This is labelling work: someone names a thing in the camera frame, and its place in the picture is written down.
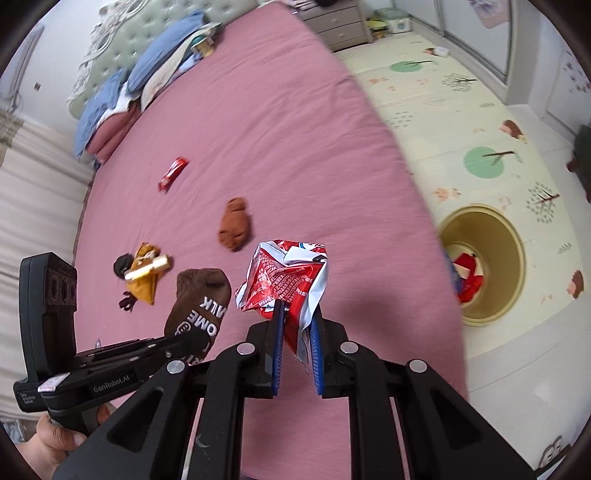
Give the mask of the person's left hand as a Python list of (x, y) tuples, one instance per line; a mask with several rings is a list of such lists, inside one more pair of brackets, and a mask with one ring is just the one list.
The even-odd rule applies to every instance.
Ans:
[(44, 412), (35, 434), (26, 442), (16, 444), (21, 456), (40, 479), (52, 479), (67, 455), (82, 445), (87, 436), (54, 424)]

